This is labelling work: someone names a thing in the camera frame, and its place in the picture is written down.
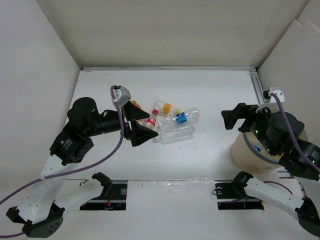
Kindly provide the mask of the yellow cap small bottle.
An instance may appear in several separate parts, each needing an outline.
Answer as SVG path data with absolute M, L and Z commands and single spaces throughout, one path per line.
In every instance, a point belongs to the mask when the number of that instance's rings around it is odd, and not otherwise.
M 175 116 L 181 113 L 181 110 L 179 108 L 159 99 L 155 101 L 154 109 L 164 116 Z

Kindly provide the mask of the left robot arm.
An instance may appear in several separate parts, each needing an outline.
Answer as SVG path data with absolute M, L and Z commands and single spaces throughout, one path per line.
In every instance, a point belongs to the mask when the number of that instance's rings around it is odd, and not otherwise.
M 67 177 L 80 171 L 79 163 L 94 145 L 92 137 L 118 131 L 121 139 L 136 147 L 158 135 L 139 124 L 148 114 L 131 102 L 99 113 L 92 98 L 82 97 L 73 103 L 67 117 L 68 123 L 50 147 L 39 178 L 29 183 L 31 191 L 26 200 L 6 213 L 12 222 L 22 225 L 21 232 L 28 238 L 50 237 L 69 213 L 93 198 L 104 199 L 111 194 L 112 180 L 97 172 L 76 189 L 58 195 Z

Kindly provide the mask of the red cap labelled bottle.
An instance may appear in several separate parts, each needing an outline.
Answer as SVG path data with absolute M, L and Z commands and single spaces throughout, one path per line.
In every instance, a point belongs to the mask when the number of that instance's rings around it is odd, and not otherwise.
M 142 125 L 143 125 L 144 127 L 148 128 L 148 129 L 153 130 L 153 129 L 155 128 L 156 123 L 157 123 L 158 113 L 159 113 L 159 111 L 158 111 L 157 109 L 154 109 L 154 110 L 151 112 L 149 118 L 146 118 L 146 119 L 143 121 Z

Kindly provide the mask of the blue label crushed bottle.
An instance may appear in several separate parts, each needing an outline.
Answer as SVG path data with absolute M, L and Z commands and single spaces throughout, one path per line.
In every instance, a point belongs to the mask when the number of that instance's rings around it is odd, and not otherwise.
M 196 124 L 199 121 L 199 118 L 199 109 L 194 107 L 186 111 L 176 113 L 175 115 L 165 117 L 164 120 L 158 123 L 159 129 L 164 130 L 169 128 L 180 127 L 187 124 Z

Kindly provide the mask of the orange bottle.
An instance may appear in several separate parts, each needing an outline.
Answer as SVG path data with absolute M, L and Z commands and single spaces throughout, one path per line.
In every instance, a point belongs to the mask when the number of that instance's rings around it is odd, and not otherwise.
M 135 100 L 132 100 L 131 103 L 134 104 L 139 109 L 141 109 L 141 106 Z

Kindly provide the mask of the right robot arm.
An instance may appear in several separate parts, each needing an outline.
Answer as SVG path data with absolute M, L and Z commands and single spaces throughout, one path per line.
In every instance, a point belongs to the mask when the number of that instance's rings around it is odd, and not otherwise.
M 252 174 L 241 171 L 231 182 L 237 197 L 253 197 L 291 215 L 308 233 L 320 235 L 320 149 L 300 139 L 304 124 L 283 109 L 272 112 L 268 107 L 239 103 L 221 115 L 226 130 L 237 120 L 244 122 L 238 131 L 251 132 L 271 156 L 279 155 L 279 164 L 304 186 L 307 196 L 295 196 L 270 186 Z

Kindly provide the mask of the large clear bottle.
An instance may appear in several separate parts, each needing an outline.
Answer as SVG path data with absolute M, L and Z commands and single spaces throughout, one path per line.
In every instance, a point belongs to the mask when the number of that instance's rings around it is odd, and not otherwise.
M 196 128 L 194 124 L 182 125 L 173 128 L 160 130 L 158 136 L 153 139 L 154 143 L 161 143 L 163 145 L 189 140 L 194 137 Z

